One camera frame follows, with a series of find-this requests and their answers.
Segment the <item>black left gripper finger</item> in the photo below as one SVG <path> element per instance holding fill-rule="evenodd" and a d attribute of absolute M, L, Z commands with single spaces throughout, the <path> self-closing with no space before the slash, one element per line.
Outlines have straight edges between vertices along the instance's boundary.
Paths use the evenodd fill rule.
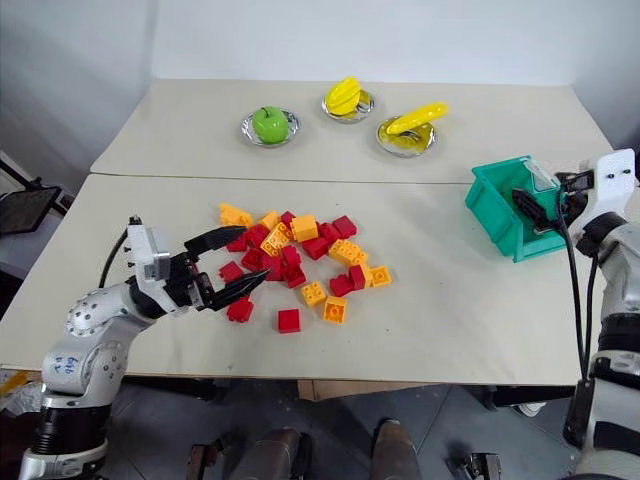
<path fill-rule="evenodd" d="M 219 291 L 211 290 L 205 295 L 204 307 L 219 311 L 230 306 L 253 292 L 266 280 L 269 273 L 269 270 L 247 273 L 226 284 Z"/>
<path fill-rule="evenodd" d="M 192 261 L 198 261 L 202 254 L 226 247 L 240 238 L 246 231 L 247 228 L 241 225 L 219 227 L 186 241 L 184 247 L 189 258 Z"/>

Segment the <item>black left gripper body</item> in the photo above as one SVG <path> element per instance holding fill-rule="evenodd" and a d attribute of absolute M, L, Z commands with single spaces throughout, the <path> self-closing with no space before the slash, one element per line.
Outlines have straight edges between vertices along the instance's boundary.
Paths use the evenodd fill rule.
<path fill-rule="evenodd" d="M 219 305 L 215 301 L 213 285 L 209 275 L 199 271 L 197 261 L 188 252 L 173 256 L 166 279 L 166 292 L 178 307 L 217 311 Z"/>

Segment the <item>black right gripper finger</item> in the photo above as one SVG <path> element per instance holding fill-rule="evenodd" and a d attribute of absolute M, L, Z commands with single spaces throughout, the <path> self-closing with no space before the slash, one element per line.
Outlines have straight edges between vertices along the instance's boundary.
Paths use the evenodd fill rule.
<path fill-rule="evenodd" d="M 517 209 L 533 224 L 536 234 L 542 234 L 556 229 L 556 221 L 551 220 L 546 209 L 527 190 L 513 189 L 512 201 Z"/>

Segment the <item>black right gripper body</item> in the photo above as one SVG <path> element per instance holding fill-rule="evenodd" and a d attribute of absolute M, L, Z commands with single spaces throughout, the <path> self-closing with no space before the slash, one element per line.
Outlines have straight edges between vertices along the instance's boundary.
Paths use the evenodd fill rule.
<path fill-rule="evenodd" d="M 574 221 L 583 213 L 588 201 L 588 192 L 594 187 L 594 173 L 557 172 L 559 187 L 554 194 L 553 220 Z"/>

